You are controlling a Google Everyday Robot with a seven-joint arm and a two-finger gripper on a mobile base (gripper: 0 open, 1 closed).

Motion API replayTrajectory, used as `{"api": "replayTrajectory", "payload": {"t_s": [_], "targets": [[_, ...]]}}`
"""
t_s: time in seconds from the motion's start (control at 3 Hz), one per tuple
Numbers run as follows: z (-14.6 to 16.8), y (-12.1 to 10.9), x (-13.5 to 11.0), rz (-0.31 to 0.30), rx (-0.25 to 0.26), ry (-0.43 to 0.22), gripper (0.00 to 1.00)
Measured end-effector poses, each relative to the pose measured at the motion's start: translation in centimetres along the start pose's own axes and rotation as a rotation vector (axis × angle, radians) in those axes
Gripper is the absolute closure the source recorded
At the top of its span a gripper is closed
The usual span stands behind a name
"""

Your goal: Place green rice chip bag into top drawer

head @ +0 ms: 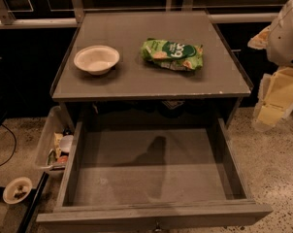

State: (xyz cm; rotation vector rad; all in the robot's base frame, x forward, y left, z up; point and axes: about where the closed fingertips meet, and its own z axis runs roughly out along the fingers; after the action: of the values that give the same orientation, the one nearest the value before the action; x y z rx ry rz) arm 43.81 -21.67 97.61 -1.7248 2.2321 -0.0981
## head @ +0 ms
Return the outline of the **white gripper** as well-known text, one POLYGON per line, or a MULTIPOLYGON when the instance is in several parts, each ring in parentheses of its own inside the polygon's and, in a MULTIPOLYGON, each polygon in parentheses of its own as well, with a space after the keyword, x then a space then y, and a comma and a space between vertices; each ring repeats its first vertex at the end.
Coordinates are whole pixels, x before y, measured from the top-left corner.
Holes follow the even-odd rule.
POLYGON ((255 50, 267 48, 267 56, 279 67, 272 75, 264 74, 259 85, 258 102, 252 126, 259 132, 274 128, 293 111, 293 0, 280 10, 270 27, 252 37, 247 45, 255 50))

